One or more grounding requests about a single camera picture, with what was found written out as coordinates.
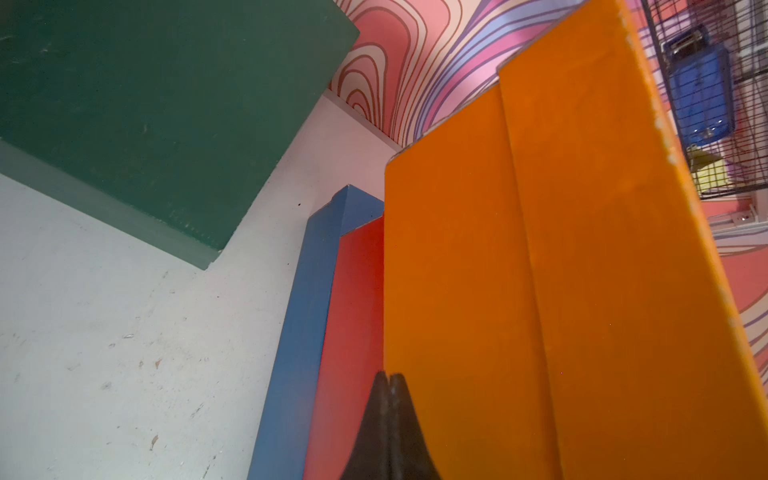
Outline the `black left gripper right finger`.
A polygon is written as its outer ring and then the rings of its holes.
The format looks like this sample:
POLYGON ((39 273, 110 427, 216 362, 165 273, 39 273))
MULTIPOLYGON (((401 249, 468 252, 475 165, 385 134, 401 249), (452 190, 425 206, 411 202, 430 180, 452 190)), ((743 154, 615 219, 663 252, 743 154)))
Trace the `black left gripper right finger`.
POLYGON ((429 454, 402 374, 390 377, 388 435, 391 479, 441 479, 429 454))

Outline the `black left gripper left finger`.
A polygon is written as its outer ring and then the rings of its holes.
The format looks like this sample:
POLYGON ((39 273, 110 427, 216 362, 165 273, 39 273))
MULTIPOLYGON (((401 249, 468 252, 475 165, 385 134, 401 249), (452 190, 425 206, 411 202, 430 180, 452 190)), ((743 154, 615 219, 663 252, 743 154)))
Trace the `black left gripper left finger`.
POLYGON ((389 455, 389 384, 378 372, 372 384, 360 428, 341 480, 387 480, 389 455))

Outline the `blue shoebox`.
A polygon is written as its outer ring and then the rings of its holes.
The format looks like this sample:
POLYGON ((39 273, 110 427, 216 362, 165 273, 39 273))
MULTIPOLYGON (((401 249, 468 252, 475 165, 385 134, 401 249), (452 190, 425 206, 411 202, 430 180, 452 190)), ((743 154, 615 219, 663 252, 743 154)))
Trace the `blue shoebox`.
POLYGON ((307 221, 250 479, 303 477, 340 240, 383 210, 382 200, 347 185, 307 221))

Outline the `red shoebox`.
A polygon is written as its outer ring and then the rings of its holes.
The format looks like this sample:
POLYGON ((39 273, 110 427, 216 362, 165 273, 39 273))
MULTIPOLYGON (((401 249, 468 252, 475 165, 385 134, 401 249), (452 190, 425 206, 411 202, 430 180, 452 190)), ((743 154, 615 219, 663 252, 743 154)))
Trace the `red shoebox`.
POLYGON ((305 479, 338 479, 383 369, 384 219, 341 237, 305 458, 305 479))

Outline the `orange shoebox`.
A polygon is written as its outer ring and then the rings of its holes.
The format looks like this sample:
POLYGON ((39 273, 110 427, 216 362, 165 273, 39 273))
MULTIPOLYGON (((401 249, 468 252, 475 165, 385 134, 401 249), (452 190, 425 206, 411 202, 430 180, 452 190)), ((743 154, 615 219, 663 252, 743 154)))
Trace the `orange shoebox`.
POLYGON ((385 170, 384 361, 445 479, 763 479, 767 401, 623 1, 385 170))

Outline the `green shoebox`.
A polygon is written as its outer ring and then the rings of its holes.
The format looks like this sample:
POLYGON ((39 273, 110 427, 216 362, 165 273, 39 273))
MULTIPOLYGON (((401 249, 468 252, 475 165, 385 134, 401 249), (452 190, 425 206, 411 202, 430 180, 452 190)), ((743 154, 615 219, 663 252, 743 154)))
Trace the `green shoebox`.
POLYGON ((1 171, 206 269, 358 35, 332 1, 5 1, 1 171))

